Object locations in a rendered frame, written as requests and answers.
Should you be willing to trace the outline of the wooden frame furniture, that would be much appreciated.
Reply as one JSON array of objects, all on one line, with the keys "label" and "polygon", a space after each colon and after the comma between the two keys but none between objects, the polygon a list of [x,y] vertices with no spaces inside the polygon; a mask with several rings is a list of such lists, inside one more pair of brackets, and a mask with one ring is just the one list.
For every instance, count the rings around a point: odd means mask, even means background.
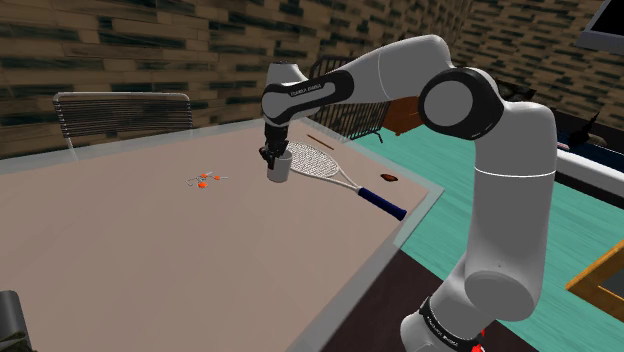
[{"label": "wooden frame furniture", "polygon": [[603,283],[624,269],[624,239],[570,280],[565,289],[624,323],[624,296]]}]

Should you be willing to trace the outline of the dark sofa with white edge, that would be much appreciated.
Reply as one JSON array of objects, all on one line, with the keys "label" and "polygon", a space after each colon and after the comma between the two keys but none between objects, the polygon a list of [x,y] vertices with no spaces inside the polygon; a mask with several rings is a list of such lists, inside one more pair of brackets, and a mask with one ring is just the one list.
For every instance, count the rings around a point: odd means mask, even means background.
[{"label": "dark sofa with white edge", "polygon": [[539,179],[537,197],[561,182],[624,210],[624,154],[592,146],[575,134],[559,137],[553,111],[535,102],[501,101],[504,112],[477,143],[477,166],[510,177]]}]

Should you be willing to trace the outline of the brown wooden cabinet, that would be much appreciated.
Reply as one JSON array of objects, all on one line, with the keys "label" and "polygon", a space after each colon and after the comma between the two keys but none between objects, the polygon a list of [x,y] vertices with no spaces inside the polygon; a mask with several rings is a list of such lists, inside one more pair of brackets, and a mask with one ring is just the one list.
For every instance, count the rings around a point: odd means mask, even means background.
[{"label": "brown wooden cabinet", "polygon": [[390,103],[383,127],[399,136],[423,124],[418,112],[417,96],[401,98]]}]

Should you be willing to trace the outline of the grey framed wall screen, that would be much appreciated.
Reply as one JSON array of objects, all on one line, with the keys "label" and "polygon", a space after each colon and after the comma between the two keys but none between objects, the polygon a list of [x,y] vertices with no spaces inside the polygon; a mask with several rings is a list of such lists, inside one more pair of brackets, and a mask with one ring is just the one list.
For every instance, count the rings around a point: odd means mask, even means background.
[{"label": "grey framed wall screen", "polygon": [[604,0],[575,46],[624,56],[624,0]]}]

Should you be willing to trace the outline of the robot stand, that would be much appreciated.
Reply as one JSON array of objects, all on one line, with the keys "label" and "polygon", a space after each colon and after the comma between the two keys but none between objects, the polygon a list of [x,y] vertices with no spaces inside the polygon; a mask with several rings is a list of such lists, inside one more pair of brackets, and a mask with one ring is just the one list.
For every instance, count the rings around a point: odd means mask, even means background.
[{"label": "robot stand", "polygon": [[[400,337],[403,318],[416,312],[442,280],[399,251],[389,261],[321,352],[406,352]],[[501,323],[484,327],[468,318],[467,336],[481,334],[486,352],[538,352]]]}]

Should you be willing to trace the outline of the dark grey object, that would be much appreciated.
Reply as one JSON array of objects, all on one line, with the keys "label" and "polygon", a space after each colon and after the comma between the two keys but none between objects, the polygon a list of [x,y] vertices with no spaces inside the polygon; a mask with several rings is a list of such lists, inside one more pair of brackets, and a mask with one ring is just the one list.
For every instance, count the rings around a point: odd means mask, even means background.
[{"label": "dark grey object", "polygon": [[0,352],[37,352],[33,349],[19,296],[0,291]]}]

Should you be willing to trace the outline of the white cup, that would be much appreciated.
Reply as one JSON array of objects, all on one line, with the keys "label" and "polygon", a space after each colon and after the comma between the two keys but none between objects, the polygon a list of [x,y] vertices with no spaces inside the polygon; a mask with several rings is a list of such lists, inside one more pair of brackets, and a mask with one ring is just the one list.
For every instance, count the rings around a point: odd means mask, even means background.
[{"label": "white cup", "polygon": [[274,159],[273,168],[267,169],[267,178],[276,183],[283,183],[288,179],[292,163],[292,153],[285,150],[280,157]]}]

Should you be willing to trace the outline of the table with pale rim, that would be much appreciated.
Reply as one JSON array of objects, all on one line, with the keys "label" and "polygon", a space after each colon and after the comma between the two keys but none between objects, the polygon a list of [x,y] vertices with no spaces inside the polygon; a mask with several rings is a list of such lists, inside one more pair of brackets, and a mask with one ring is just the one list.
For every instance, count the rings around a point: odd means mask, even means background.
[{"label": "table with pale rim", "polygon": [[[439,190],[307,120],[292,140],[327,151],[406,218],[338,184],[272,182],[263,129],[253,120],[77,148],[77,160],[1,160],[0,289],[19,295],[34,347],[319,351]],[[185,183],[207,172],[227,179]]]}]

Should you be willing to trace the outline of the brown pencil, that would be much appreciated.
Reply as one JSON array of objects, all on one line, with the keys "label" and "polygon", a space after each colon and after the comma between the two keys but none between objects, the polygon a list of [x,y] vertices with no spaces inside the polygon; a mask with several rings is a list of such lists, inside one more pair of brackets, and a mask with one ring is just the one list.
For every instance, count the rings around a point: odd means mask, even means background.
[{"label": "brown pencil", "polygon": [[329,150],[335,150],[332,146],[328,145],[327,143],[323,142],[322,140],[310,135],[310,134],[306,134],[307,137],[309,137],[310,139],[314,140],[315,142],[317,142],[318,144],[326,147]]}]

